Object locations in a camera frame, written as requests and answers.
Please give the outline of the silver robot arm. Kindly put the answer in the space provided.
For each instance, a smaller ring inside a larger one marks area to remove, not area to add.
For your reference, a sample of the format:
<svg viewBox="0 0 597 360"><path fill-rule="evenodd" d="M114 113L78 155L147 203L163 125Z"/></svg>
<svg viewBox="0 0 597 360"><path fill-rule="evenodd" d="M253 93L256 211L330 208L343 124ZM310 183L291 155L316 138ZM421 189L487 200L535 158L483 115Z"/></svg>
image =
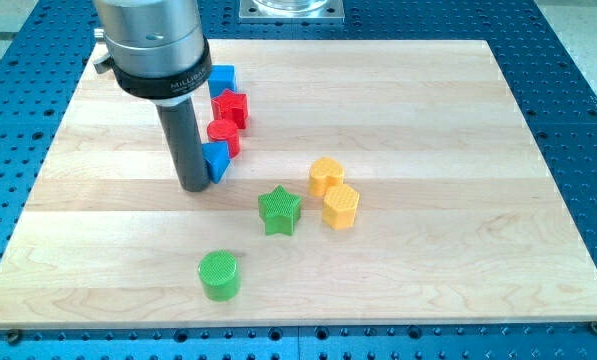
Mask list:
<svg viewBox="0 0 597 360"><path fill-rule="evenodd" d="M95 0L107 53L97 73L112 71L122 90L161 107L190 99L212 70L195 0Z"/></svg>

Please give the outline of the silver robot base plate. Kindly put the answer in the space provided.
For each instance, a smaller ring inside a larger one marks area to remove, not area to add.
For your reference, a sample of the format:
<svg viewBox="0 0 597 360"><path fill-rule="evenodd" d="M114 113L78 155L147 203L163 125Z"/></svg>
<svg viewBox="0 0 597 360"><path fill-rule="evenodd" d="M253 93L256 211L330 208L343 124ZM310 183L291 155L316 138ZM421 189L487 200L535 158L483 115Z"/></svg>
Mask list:
<svg viewBox="0 0 597 360"><path fill-rule="evenodd" d="M342 0L240 0L241 23L343 23Z"/></svg>

